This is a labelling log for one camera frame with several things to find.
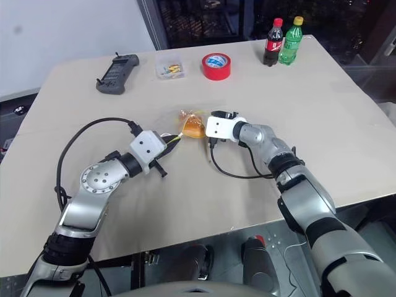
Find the robotic arm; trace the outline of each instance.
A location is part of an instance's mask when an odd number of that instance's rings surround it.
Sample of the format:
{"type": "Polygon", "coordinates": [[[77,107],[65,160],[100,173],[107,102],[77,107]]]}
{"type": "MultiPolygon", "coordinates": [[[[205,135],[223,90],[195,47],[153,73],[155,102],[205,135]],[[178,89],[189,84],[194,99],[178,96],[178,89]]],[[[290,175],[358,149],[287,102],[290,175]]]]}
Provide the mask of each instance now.
{"type": "MultiPolygon", "coordinates": [[[[53,296],[54,286],[57,296],[80,296],[84,286],[77,280],[88,265],[88,255],[106,217],[112,193],[122,182],[140,172],[147,174],[152,167],[162,177],[166,175],[157,159],[170,152],[178,141],[167,146],[156,132],[143,131],[138,125],[132,132],[135,134],[130,144],[132,154],[112,153],[114,158],[91,165],[80,175],[79,191],[62,211],[54,233],[31,269],[21,297],[53,296]]],[[[170,141],[175,137],[164,138],[170,141]]]]}
{"type": "Polygon", "coordinates": [[[212,115],[207,136],[244,142],[273,174],[282,194],[279,209],[290,229],[305,235],[324,296],[395,296],[395,272],[335,217],[329,193],[270,127],[249,124],[236,113],[212,115]]]}

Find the red bottle cap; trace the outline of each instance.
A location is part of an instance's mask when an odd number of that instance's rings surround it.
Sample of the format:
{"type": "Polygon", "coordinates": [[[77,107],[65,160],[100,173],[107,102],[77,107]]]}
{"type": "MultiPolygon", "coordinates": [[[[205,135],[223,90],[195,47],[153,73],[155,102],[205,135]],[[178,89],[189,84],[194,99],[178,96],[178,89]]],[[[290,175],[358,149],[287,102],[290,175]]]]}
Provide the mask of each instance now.
{"type": "Polygon", "coordinates": [[[277,17],[275,20],[273,20],[273,25],[275,27],[282,27],[283,20],[279,17],[277,17]]]}

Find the yellow bottle cap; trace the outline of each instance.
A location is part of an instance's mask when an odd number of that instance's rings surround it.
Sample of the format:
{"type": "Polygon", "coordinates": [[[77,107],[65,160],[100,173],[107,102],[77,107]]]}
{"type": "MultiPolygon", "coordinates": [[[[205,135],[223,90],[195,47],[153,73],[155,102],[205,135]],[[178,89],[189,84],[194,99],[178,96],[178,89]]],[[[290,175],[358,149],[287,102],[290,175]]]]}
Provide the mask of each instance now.
{"type": "Polygon", "coordinates": [[[293,25],[301,26],[303,22],[304,22],[303,17],[295,17],[295,20],[293,21],[293,25]]]}

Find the coca-cola bottle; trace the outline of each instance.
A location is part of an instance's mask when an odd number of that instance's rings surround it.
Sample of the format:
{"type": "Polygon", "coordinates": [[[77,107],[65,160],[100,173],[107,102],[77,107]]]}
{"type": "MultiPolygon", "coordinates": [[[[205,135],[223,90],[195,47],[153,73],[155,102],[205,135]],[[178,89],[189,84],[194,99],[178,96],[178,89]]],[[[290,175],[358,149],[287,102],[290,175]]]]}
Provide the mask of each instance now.
{"type": "Polygon", "coordinates": [[[272,66],[278,63],[278,55],[280,47],[282,45],[283,32],[282,32],[283,20],[276,18],[273,20],[273,27],[268,32],[267,43],[264,50],[264,65],[272,66]]]}

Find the tape roll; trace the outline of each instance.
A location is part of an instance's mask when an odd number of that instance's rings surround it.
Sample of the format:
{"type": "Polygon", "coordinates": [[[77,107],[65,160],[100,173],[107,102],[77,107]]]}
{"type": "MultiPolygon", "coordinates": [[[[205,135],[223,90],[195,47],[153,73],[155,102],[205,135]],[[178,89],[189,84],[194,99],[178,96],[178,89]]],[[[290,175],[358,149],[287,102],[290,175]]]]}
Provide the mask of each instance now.
{"type": "Polygon", "coordinates": [[[202,67],[206,78],[223,80],[231,74],[231,59],[226,54],[207,54],[202,59],[202,67]]]}

